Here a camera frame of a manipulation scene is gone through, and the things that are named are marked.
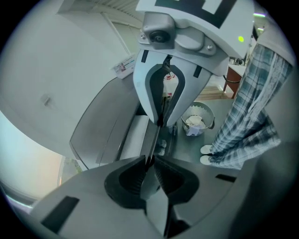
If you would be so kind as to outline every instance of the floor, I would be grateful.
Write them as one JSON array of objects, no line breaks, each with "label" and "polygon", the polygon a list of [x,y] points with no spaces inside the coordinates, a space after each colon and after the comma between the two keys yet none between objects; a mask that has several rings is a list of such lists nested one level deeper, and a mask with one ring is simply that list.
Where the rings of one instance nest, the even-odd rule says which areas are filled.
[{"label": "floor", "polygon": [[[216,86],[220,91],[223,91],[224,84],[225,84],[225,79],[223,77],[212,75],[206,87]],[[229,86],[227,86],[225,90],[225,94],[227,95],[228,98],[232,98],[234,92],[231,90]]]},{"label": "floor", "polygon": [[217,86],[206,86],[195,101],[209,100],[209,99],[229,99],[225,92]]},{"label": "floor", "polygon": [[183,129],[182,120],[177,122],[177,134],[173,145],[171,145],[171,153],[169,157],[180,159],[187,162],[199,163],[199,159],[202,156],[200,148],[204,145],[211,145],[215,139],[218,130],[224,122],[229,110],[232,107],[232,99],[215,99],[215,100],[203,100],[202,103],[207,105],[215,116],[213,129],[206,129],[205,132],[197,137],[186,136],[186,132]]}]

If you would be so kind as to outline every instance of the person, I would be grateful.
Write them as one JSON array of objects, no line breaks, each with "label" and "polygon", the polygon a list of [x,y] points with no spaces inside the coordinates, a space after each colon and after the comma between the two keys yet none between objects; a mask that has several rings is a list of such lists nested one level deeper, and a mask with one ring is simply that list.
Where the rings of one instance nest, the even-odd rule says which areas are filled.
[{"label": "person", "polygon": [[296,56],[285,35],[267,16],[264,32],[257,39],[232,108],[211,146],[201,149],[200,162],[215,167],[241,169],[280,144],[279,136],[264,107],[282,87]]}]

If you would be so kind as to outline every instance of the wooden floor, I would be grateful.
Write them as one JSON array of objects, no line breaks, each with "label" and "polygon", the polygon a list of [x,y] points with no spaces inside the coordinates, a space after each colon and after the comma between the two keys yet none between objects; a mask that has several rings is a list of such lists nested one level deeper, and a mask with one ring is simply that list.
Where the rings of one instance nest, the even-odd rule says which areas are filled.
[{"label": "wooden floor", "polygon": [[229,97],[221,91],[217,86],[205,87],[195,101],[209,99],[229,99]]}]

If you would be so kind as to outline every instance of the table surface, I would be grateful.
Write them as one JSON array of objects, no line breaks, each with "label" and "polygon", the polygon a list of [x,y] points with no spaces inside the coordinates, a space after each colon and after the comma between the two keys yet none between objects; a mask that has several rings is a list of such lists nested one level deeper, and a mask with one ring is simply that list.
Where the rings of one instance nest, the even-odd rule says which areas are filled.
[{"label": "table surface", "polygon": [[246,66],[242,66],[242,65],[232,65],[229,64],[228,65],[231,69],[233,69],[235,72],[237,72],[240,76],[244,75]]},{"label": "table surface", "polygon": [[211,145],[214,138],[224,122],[233,99],[215,99],[203,100],[201,103],[206,104],[211,108],[215,115],[215,126],[213,129],[207,129],[200,136],[186,136],[186,132],[182,127],[182,120],[178,120],[178,133],[173,142],[170,156],[175,159],[180,159],[188,162],[199,163],[199,158],[202,156],[200,148],[204,145]]}]

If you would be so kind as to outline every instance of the plaid pants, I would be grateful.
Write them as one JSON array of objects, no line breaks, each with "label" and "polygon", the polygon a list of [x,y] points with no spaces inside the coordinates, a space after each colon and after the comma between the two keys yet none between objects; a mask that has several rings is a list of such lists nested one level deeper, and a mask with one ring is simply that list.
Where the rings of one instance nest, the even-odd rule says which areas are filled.
[{"label": "plaid pants", "polygon": [[292,66],[281,56],[256,45],[232,108],[214,139],[212,166],[241,169],[246,160],[280,143],[264,107],[291,70]]}]

